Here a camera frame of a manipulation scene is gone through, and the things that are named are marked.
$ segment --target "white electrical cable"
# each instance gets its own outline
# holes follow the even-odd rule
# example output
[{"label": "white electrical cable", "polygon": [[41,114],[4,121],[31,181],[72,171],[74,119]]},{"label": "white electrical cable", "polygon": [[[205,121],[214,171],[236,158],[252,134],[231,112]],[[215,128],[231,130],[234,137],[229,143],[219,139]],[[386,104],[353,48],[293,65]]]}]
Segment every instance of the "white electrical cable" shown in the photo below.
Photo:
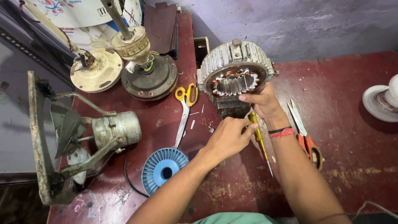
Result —
[{"label": "white electrical cable", "polygon": [[371,202],[371,201],[366,200],[366,201],[363,203],[363,205],[358,209],[357,215],[356,215],[354,218],[351,219],[351,222],[354,221],[354,219],[356,219],[356,218],[358,217],[359,213],[362,211],[362,209],[366,206],[367,203],[376,206],[377,208],[379,208],[379,209],[385,211],[387,214],[391,215],[392,217],[398,219],[398,215],[396,215],[396,214],[390,212],[389,210],[383,208],[382,206],[380,206],[380,205],[378,205],[378,204],[376,204],[376,203],[374,203],[374,202]]}]

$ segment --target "red workbench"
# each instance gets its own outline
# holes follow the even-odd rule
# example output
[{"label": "red workbench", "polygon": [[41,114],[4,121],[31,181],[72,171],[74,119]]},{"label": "red workbench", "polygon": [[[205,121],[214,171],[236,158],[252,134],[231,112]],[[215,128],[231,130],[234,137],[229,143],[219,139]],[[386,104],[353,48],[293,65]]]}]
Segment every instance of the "red workbench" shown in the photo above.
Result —
[{"label": "red workbench", "polygon": [[[177,14],[179,23],[179,77],[177,87],[195,82],[196,66],[191,14]],[[362,93],[377,84],[388,84],[398,73],[394,52],[350,55],[330,59],[276,64],[280,71],[272,83],[285,112],[288,99],[294,99],[306,130],[325,158],[322,175],[329,182],[346,212],[355,213],[365,200],[398,211],[398,129],[396,124],[372,117],[364,108]],[[142,139],[132,147],[128,176],[143,192],[142,166],[156,150],[174,145],[181,119],[181,103],[169,96],[154,102],[133,98],[120,82],[100,93],[79,91],[104,110],[134,111],[140,121]],[[216,108],[204,92],[191,107],[186,135],[179,149],[192,159],[211,133],[209,123],[220,122]],[[101,115],[75,99],[73,108],[82,116]],[[84,136],[89,136],[90,127]],[[278,182],[275,154],[269,139],[266,150],[276,175],[272,179],[256,142],[226,159],[212,170],[193,196],[181,222],[193,222],[217,212],[260,212],[271,217],[292,216]],[[94,152],[94,141],[84,146]],[[101,173],[87,181],[86,190],[70,204],[52,206],[48,223],[125,223],[145,201],[126,184],[123,176],[125,153],[114,155]],[[363,212],[379,212],[367,206]]]}]

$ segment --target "metal plate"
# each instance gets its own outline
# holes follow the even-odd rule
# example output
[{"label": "metal plate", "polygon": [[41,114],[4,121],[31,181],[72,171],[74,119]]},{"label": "metal plate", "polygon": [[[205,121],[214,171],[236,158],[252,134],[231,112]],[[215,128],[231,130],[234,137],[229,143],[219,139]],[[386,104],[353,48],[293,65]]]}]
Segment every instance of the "metal plate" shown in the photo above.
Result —
[{"label": "metal plate", "polygon": [[135,98],[152,101],[167,96],[177,84],[177,67],[174,60],[166,55],[155,55],[153,72],[146,75],[135,69],[134,73],[121,75],[124,88]]},{"label": "metal plate", "polygon": [[96,58],[95,64],[88,70],[75,71],[74,64],[70,71],[73,84],[84,92],[101,92],[112,87],[120,78],[123,60],[110,49],[93,49],[90,53]]}]

